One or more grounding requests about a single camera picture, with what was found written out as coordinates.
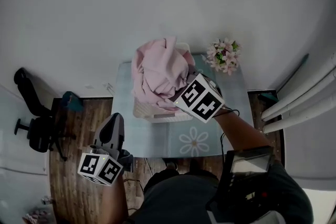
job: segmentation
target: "black chair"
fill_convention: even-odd
[[[61,137],[71,137],[72,139],[76,139],[76,136],[74,135],[63,135],[67,120],[66,113],[63,113],[55,124],[55,117],[52,116],[51,110],[40,103],[34,86],[31,80],[27,78],[26,71],[23,68],[16,71],[14,82],[17,84],[30,112],[38,117],[32,119],[29,126],[22,125],[21,119],[18,119],[14,134],[17,134],[18,129],[27,130],[29,146],[38,152],[47,152],[48,149],[52,151],[52,146],[55,144],[59,155],[63,161],[66,161],[67,158],[62,154],[58,139]]]

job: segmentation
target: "pink cloth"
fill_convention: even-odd
[[[188,65],[195,65],[189,51],[176,49],[176,37],[157,39],[139,47],[132,60],[134,96],[149,103],[176,111],[168,99],[186,86]]]

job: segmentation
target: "white wall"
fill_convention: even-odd
[[[22,217],[36,206],[52,211],[51,205],[41,203],[44,196],[50,196],[49,153],[30,148],[27,131],[19,130],[14,135],[17,119],[29,124],[32,117],[25,102],[0,85],[0,222],[3,224],[22,223]]]
[[[334,2],[0,0],[0,81],[17,92],[13,74],[24,66],[58,94],[108,96],[101,84],[114,85],[119,63],[144,42],[177,35],[200,52],[228,36],[244,46],[247,88],[273,88],[311,45]]]
[[[336,51],[336,4],[309,49],[309,59],[289,84],[280,92],[280,98],[306,80]],[[336,91],[336,82],[294,108],[296,113]],[[284,129],[285,164],[287,172],[305,188],[313,206],[315,223],[326,223],[336,205],[336,109],[316,118]]]

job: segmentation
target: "teal object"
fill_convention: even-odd
[[[273,100],[275,103],[279,102],[279,99],[270,93],[261,93],[260,95],[266,97],[267,99]]]
[[[83,111],[83,102],[73,92],[63,94],[61,105],[68,110],[80,112]]]

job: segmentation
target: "white pipe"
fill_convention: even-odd
[[[329,57],[328,60],[324,63],[324,65],[320,69],[318,69],[309,79],[307,79],[300,87],[296,88],[289,95],[281,99],[278,103],[265,110],[261,114],[261,119],[264,120],[266,117],[271,116],[278,110],[285,107],[287,104],[293,102],[295,99],[298,99],[301,95],[309,91],[315,84],[323,79],[335,67],[336,52],[334,52],[331,57]]]
[[[336,92],[334,92],[331,96],[322,99],[321,101],[315,103],[314,105],[308,107],[307,109],[293,114],[288,118],[277,121],[271,124],[267,124],[262,128],[262,131],[267,134],[270,132],[274,132],[280,129],[284,129],[298,123],[307,121],[309,119],[315,118],[318,115],[321,115],[324,112],[327,112],[336,107]]]
[[[336,78],[336,69],[332,70],[324,79],[322,79],[319,83],[317,83],[313,88],[311,88],[308,92],[306,92],[304,95],[296,99],[294,102],[291,102],[284,108],[278,110],[276,113],[272,114],[271,116],[268,116],[264,118],[264,121],[269,121],[270,119],[275,118],[278,115],[284,114],[286,111],[289,111],[299,104],[305,102],[318,92],[322,91],[326,86],[328,86],[332,81],[334,81]]]

